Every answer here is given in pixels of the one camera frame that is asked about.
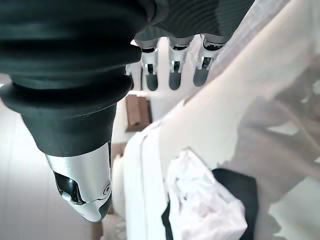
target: screw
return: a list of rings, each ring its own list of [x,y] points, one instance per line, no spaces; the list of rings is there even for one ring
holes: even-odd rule
[[[108,195],[111,188],[111,184],[109,183],[103,190],[103,195]]]

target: white fabric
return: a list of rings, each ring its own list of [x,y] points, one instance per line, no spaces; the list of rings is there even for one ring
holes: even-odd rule
[[[159,158],[159,130],[162,122],[175,116],[183,105],[181,101],[162,120],[134,135],[125,148],[123,173],[128,240],[166,240],[161,216],[167,207],[167,193]]]
[[[256,178],[255,240],[318,240],[319,53],[320,1],[291,0],[217,79],[161,124],[153,143],[159,149],[139,164],[156,158],[165,176],[171,160],[191,147],[211,169],[221,166]],[[137,162],[129,151],[126,162]],[[155,180],[127,171],[139,176],[141,186]],[[133,187],[129,178],[125,184]],[[133,196],[126,190],[126,201]],[[142,193],[135,198],[146,199]],[[153,200],[145,207],[155,207]],[[130,220],[141,210],[133,207],[127,209]],[[127,224],[143,229],[152,223]]]
[[[190,150],[172,160],[166,178],[174,240],[239,240],[245,207]]]

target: wooden object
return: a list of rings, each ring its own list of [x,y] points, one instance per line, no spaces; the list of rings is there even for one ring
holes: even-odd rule
[[[127,112],[126,132],[140,132],[151,124],[150,103],[145,97],[128,95],[125,103]]]

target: white floor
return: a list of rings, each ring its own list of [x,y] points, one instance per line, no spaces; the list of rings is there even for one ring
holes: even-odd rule
[[[91,225],[60,197],[20,115],[0,103],[0,239],[89,240]]]

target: crumpled white paper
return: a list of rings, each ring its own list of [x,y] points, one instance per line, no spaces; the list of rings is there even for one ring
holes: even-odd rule
[[[245,207],[190,150],[171,161],[166,179],[174,240],[238,240]]]

